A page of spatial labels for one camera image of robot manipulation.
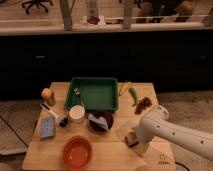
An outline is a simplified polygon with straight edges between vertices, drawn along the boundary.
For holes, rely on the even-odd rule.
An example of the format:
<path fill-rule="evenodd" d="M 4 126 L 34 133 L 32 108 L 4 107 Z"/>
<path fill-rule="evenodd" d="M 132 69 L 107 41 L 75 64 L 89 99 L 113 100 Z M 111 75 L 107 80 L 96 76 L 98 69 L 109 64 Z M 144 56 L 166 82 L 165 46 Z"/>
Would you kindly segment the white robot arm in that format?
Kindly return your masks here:
<path fill-rule="evenodd" d="M 179 126 L 168 119 L 169 112 L 165 107 L 152 107 L 136 126 L 138 141 L 149 143 L 157 136 L 213 161 L 213 134 Z"/>

